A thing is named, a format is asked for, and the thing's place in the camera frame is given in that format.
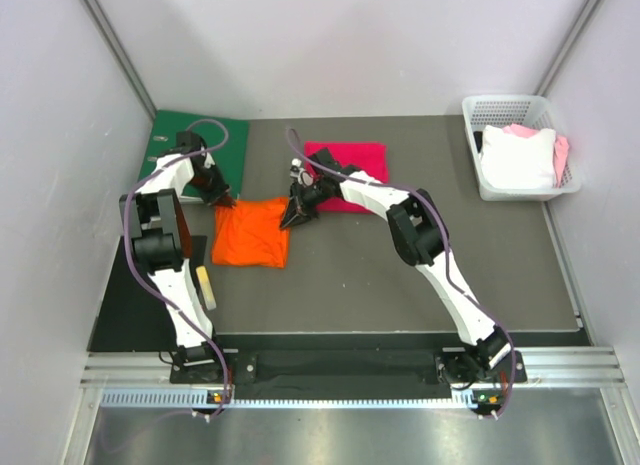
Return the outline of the orange t shirt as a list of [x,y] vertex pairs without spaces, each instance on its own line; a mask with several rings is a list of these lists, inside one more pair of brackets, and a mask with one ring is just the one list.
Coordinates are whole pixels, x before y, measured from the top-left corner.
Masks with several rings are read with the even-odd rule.
[[280,222],[288,199],[238,200],[233,207],[215,208],[211,260],[220,266],[262,266],[284,269],[289,253],[288,229]]

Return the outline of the magenta t shirt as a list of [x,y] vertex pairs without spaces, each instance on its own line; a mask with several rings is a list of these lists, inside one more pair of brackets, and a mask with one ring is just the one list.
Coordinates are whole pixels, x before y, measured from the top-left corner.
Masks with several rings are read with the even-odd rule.
[[[306,142],[304,153],[311,157],[319,150],[327,148],[332,157],[343,167],[354,165],[382,183],[389,182],[387,147],[376,142]],[[369,214],[362,206],[331,198],[318,205],[319,212]]]

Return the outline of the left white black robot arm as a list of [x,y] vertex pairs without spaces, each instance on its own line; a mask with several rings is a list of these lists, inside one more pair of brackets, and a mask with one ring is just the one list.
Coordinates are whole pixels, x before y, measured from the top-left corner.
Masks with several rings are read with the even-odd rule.
[[213,152],[192,128],[176,134],[176,146],[156,159],[154,171],[120,198],[125,257],[139,285],[168,310],[176,345],[172,355],[175,383],[230,385],[227,359],[205,312],[205,292],[191,273],[192,235],[180,203],[188,186],[206,205],[232,207],[235,200]]

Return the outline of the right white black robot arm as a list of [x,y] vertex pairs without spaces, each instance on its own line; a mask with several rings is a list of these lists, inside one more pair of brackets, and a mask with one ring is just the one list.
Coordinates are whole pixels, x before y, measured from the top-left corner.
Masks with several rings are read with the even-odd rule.
[[449,233],[424,190],[394,187],[349,165],[343,167],[328,149],[291,161],[291,185],[280,227],[288,229],[318,217],[318,206],[339,198],[383,219],[400,259],[432,285],[465,345],[470,383],[487,381],[508,365],[506,385],[516,376],[513,341],[502,325],[478,302],[459,270]]

